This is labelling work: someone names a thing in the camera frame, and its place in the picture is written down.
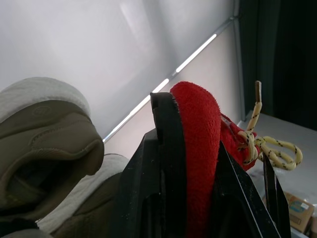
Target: red fabric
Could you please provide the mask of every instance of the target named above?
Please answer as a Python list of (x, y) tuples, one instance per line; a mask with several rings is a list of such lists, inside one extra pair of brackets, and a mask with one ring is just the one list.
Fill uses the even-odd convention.
[(248, 149), (238, 151), (243, 142), (241, 129), (221, 115), (215, 98), (204, 88), (180, 82), (170, 91), (178, 104), (183, 124), (187, 166), (187, 238), (208, 237), (211, 192), (220, 140), (229, 154), (245, 169)]
[(241, 151), (238, 150), (239, 146), (241, 146), (244, 143), (244, 139), (238, 135), (238, 132), (242, 131), (242, 129), (239, 128), (225, 115), (222, 114), (222, 117), (224, 117), (229, 122), (229, 125), (225, 121), (221, 120), (220, 139), (223, 142), (226, 151), (235, 159), (235, 161), (238, 162), (238, 164), (245, 171), (247, 171), (249, 168), (252, 168), (254, 166), (256, 161), (253, 161), (248, 165), (243, 165), (243, 161), (248, 156), (249, 150), (247, 148)]

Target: shoe sole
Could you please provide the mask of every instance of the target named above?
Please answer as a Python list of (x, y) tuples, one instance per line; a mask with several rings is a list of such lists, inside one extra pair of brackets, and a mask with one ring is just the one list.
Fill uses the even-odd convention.
[(187, 221), (186, 150), (181, 117), (171, 93), (152, 93), (151, 105), (159, 141), (161, 193), (165, 197), (165, 229), (185, 237)]

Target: yellow shoelace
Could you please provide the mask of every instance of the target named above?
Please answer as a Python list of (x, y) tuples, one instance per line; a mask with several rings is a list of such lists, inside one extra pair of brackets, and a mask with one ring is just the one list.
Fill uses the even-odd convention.
[[(302, 151), (294, 144), (286, 141), (279, 141), (269, 136), (257, 137), (254, 138), (252, 132), (257, 124), (260, 111), (262, 108), (262, 97), (261, 97), (261, 82), (256, 81), (256, 104), (253, 109), (252, 117), (249, 121), (248, 127), (246, 131), (240, 131), (238, 134), (242, 136), (245, 140), (245, 144), (243, 147), (249, 148), (249, 155), (243, 162), (243, 164), (247, 165), (252, 161), (259, 159), (263, 161), (263, 153), (270, 159), (272, 166), (284, 169), (284, 170), (293, 170), (299, 165), (303, 159)], [(295, 153), (295, 160), (293, 160), (288, 154), (275, 150), (267, 146), (267, 143), (277, 145), (280, 147), (285, 147), (290, 149)], [(256, 149), (256, 145), (260, 148), (260, 153)]]

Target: beige sneaker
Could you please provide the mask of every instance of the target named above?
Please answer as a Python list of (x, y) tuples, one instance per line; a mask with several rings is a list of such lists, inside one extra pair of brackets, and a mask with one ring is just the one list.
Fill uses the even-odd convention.
[(0, 93), (0, 221), (36, 221), (100, 168), (104, 144), (74, 87), (29, 78)]

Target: light strip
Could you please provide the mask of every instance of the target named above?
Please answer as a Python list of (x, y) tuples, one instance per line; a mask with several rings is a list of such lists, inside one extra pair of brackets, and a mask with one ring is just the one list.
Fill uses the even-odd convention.
[(205, 43), (203, 43), (191, 56), (189, 56), (181, 65), (176, 69), (176, 72), (179, 73), (186, 65), (189, 64), (211, 41), (217, 37), (217, 34), (213, 34)]
[[(163, 87), (169, 82), (169, 79), (165, 79), (162, 83), (159, 84), (158, 87), (156, 87), (152, 92), (157, 93), (160, 90), (162, 90)], [(148, 95), (145, 99), (142, 100), (130, 113), (129, 115), (123, 119), (122, 122), (119, 123), (110, 133), (106, 136), (105, 139), (103, 139), (103, 142), (105, 142), (110, 136), (112, 136), (118, 129), (120, 129), (133, 115), (135, 115), (149, 100), (150, 96)]]

